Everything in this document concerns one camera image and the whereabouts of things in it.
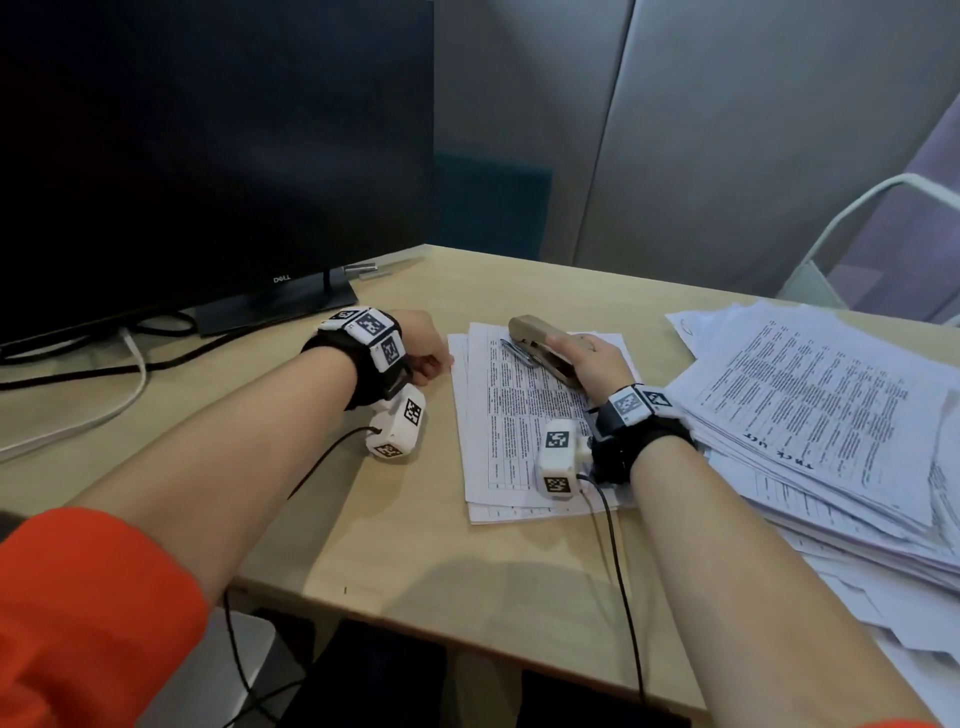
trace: monitor stand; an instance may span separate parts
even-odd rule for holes
[[[259,293],[231,296],[197,306],[195,318],[201,336],[236,328],[275,324],[309,316],[329,308],[357,303],[357,295],[343,268],[275,283]]]

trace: hand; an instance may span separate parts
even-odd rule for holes
[[[426,311],[389,311],[403,329],[403,348],[407,363],[414,371],[414,384],[422,386],[440,376],[453,364],[453,357],[444,339],[433,326]]]
[[[586,341],[592,351],[582,347],[577,339]],[[596,336],[547,336],[546,345],[573,365],[594,404],[603,404],[611,394],[636,381],[620,349]]]

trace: monitor screen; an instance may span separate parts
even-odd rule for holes
[[[0,346],[424,242],[432,9],[3,3]]]

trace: beige stapler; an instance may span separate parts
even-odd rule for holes
[[[517,356],[522,358],[522,354],[525,353],[566,386],[580,387],[580,380],[573,365],[546,345],[547,336],[566,336],[566,331],[560,331],[543,319],[529,315],[515,316],[510,320],[508,329],[510,338],[520,349],[521,353]],[[590,344],[586,341],[582,339],[576,339],[576,341],[585,349],[590,348]]]

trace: stack of papers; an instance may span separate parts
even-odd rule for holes
[[[960,371],[809,306],[667,318],[710,465],[960,725]]]
[[[617,346],[630,362],[621,335],[596,335]],[[509,338],[506,327],[487,324],[470,324],[469,334],[448,337],[455,358],[453,392],[470,522],[602,511],[600,497],[590,488],[570,500],[555,500],[537,490],[534,466],[544,427],[555,418],[579,419],[587,434],[587,399],[542,367],[523,366],[501,344]],[[610,491],[607,500],[613,509],[633,504],[629,488]]]

